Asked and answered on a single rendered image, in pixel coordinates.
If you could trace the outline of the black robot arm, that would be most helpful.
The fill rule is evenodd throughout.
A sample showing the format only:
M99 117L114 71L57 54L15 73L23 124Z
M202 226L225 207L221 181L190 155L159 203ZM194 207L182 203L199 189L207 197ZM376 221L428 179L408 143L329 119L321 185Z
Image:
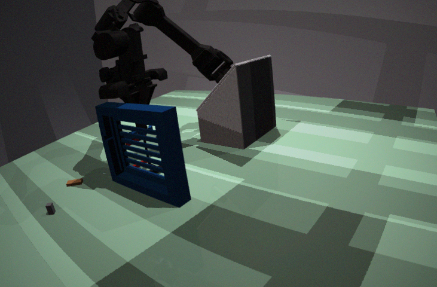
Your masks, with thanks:
M129 11L136 3L140 4L133 14L130 14ZM122 0L117 6L108 7L94 27L96 31L91 38L94 41L95 56L100 60L107 60L142 50L140 32L144 29L138 23L130 24L129 27L121 29L129 15L134 22L158 28L190 54L193 65L209 81L216 81L218 84L231 69L233 61L221 50L214 49L211 45L198 43L170 20L163 9L157 0ZM222 62L224 63L219 67ZM212 73L217 67L219 68ZM116 64L110 69L108 67L101 68L99 70L101 82L118 82L121 80L120 70L120 65Z

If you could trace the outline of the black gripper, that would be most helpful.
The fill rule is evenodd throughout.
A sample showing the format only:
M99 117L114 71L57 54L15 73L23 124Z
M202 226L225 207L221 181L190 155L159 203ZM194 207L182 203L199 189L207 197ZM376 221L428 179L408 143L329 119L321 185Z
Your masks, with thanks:
M123 54L118 58L119 60L115 63L120 65L121 80L100 86L100 99L120 98L124 103L139 104L141 97L144 99L144 105L148 105L157 86L157 84L152 84L151 80L167 79L167 71L164 68L145 71L144 59L147 58L147 54L143 54L143 50Z

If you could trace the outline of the brown rectangular block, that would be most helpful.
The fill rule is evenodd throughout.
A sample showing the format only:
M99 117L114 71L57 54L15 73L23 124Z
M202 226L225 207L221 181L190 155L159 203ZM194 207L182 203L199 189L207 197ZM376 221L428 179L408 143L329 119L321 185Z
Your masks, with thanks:
M74 179L74 180L68 180L68 183L66 183L67 187L76 186L76 185L82 185L83 179Z

